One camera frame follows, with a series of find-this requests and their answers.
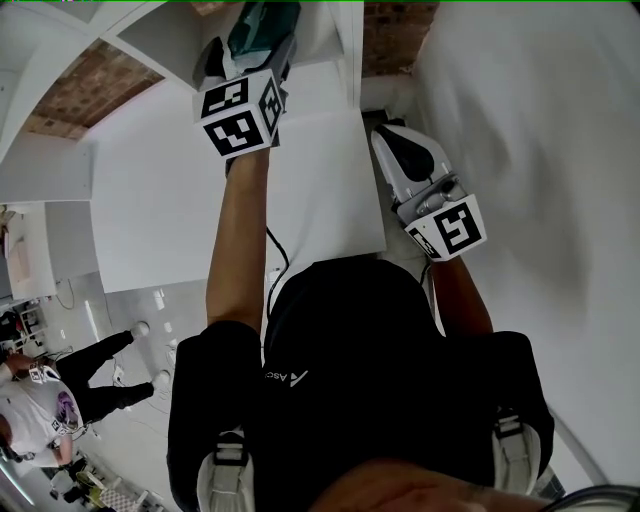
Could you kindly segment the person's black shirt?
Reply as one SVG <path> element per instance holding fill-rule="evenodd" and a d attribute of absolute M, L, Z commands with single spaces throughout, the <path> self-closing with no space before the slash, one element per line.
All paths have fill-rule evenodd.
<path fill-rule="evenodd" d="M 234 429 L 254 465 L 257 512 L 307 512 L 373 459 L 490 486 L 503 410 L 534 429 L 546 466 L 554 421 L 525 335 L 445 337 L 404 269 L 320 262 L 285 283 L 265 334 L 222 320 L 179 344 L 171 491 L 183 512 L 197 512 L 201 464 Z"/>

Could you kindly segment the cluttered work table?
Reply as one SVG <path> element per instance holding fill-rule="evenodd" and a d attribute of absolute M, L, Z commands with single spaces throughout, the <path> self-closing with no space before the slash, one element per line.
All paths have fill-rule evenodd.
<path fill-rule="evenodd" d="M 163 512 L 148 490 L 77 451 L 70 464 L 45 470 L 50 495 L 67 504 L 79 504 L 88 512 Z"/>

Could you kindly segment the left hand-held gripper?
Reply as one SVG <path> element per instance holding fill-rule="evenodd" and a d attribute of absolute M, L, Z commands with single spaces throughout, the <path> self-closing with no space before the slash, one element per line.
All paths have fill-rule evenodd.
<path fill-rule="evenodd" d="M 276 75 L 286 75 L 295 56 L 294 32 L 285 36 L 265 62 L 267 69 L 226 80 L 224 44 L 212 39 L 195 65 L 194 124 L 201 127 L 224 159 L 268 148 L 277 138 L 286 94 Z"/>

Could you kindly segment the person's left forearm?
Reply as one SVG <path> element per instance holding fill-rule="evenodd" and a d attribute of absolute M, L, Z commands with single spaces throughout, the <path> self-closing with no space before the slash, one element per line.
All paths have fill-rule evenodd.
<path fill-rule="evenodd" d="M 237 321 L 261 331 L 269 159 L 263 149 L 231 164 L 206 287 L 209 324 Z"/>

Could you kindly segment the person's shoe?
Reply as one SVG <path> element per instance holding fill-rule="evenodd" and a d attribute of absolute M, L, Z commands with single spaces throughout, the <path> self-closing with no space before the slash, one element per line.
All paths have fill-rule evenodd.
<path fill-rule="evenodd" d="M 494 488 L 529 495 L 539 478 L 541 441 L 511 409 L 499 408 L 492 432 Z"/>
<path fill-rule="evenodd" d="M 253 459 L 241 429 L 218 435 L 198 471 L 196 495 L 199 512 L 256 512 Z"/>

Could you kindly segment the white side cabinet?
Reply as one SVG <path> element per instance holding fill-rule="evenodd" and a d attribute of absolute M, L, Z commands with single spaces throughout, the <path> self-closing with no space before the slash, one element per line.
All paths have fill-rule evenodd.
<path fill-rule="evenodd" d="M 31 300 L 98 270 L 92 229 L 92 148 L 43 135 L 18 136 L 0 161 L 0 268 L 11 297 Z"/>

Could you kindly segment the person's left shoe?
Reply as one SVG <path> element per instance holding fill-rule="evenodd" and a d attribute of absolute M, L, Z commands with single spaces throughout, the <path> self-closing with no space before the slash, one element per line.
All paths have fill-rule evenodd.
<path fill-rule="evenodd" d="M 198 471 L 196 495 L 199 512 L 256 512 L 253 459 L 241 429 L 218 435 Z"/>

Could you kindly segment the person's right forearm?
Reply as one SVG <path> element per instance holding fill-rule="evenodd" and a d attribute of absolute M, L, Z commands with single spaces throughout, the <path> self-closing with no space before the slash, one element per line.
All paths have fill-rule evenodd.
<path fill-rule="evenodd" d="M 447 337 L 488 335 L 494 327 L 461 257 L 431 265 L 437 308 Z"/>

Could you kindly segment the person's right shoe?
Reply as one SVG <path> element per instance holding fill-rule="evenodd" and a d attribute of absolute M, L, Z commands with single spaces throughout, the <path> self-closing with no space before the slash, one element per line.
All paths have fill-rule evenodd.
<path fill-rule="evenodd" d="M 541 441 L 511 409 L 499 408 L 492 432 L 494 488 L 529 495 L 539 478 Z"/>

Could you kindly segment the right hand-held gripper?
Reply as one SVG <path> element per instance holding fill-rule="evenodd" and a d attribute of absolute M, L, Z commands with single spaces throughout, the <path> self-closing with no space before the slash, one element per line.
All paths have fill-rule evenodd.
<path fill-rule="evenodd" d="M 487 241 L 476 196 L 466 192 L 456 174 L 419 192 L 447 160 L 435 140 L 406 126 L 380 124 L 371 144 L 395 198 L 407 200 L 396 209 L 404 231 L 430 260 L 449 261 Z"/>

